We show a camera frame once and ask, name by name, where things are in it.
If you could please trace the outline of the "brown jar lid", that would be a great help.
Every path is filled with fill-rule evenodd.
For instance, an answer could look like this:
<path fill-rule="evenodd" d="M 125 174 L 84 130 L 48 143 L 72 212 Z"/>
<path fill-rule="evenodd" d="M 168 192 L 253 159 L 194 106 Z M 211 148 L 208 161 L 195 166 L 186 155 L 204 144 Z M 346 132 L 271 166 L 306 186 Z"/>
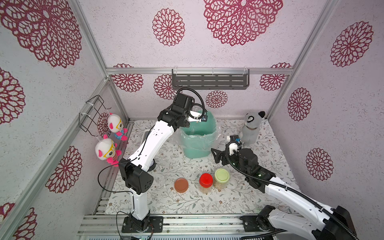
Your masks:
<path fill-rule="evenodd" d="M 175 180 L 174 188 L 178 193 L 185 193 L 189 188 L 189 183 L 185 178 Z"/>

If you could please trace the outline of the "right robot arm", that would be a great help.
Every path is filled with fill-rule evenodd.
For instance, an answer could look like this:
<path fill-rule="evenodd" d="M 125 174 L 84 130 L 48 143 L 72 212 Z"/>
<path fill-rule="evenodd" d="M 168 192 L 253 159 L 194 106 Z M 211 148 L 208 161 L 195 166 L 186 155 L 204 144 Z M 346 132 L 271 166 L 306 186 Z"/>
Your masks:
<path fill-rule="evenodd" d="M 217 164 L 229 165 L 244 175 L 245 181 L 260 192 L 288 205 L 298 214 L 286 214 L 273 206 L 264 207 L 256 216 L 261 238 L 289 232 L 306 240 L 356 240 L 350 213 L 341 206 L 332 208 L 290 187 L 273 172 L 259 165 L 251 149 L 241 149 L 235 142 L 224 151 L 211 150 Z"/>

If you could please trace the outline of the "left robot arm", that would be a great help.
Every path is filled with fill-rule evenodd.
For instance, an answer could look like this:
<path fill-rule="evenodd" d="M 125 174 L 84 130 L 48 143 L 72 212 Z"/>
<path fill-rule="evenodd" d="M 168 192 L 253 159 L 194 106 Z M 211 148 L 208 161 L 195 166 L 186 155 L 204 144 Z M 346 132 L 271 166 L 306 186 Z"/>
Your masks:
<path fill-rule="evenodd" d="M 122 179 L 133 194 L 131 219 L 141 228 L 147 226 L 150 215 L 147 191 L 154 181 L 149 174 L 155 165 L 154 158 L 178 128 L 190 125 L 190 110 L 194 102 L 193 97 L 177 93 L 173 103 L 160 112 L 157 122 L 140 147 L 127 160 L 121 159 L 119 162 Z"/>

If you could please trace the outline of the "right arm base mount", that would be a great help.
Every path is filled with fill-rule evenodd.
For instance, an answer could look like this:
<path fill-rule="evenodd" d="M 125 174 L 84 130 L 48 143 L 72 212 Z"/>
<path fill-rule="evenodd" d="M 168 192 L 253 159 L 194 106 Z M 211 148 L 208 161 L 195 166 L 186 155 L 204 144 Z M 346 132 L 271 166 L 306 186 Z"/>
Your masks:
<path fill-rule="evenodd" d="M 282 229 L 273 227 L 268 217 L 271 216 L 271 212 L 276 210 L 275 207 L 267 205 L 258 215 L 244 215 L 240 217 L 243 222 L 245 232 L 277 232 Z"/>

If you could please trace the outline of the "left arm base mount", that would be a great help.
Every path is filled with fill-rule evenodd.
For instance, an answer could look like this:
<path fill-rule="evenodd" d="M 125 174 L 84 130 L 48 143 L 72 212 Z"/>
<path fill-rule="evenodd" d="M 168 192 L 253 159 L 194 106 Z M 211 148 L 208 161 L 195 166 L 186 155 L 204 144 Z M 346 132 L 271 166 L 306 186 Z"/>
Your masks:
<path fill-rule="evenodd" d="M 161 233 L 163 231 L 164 218 L 148 214 L 143 220 L 137 220 L 132 215 L 124 218 L 122 233 Z"/>

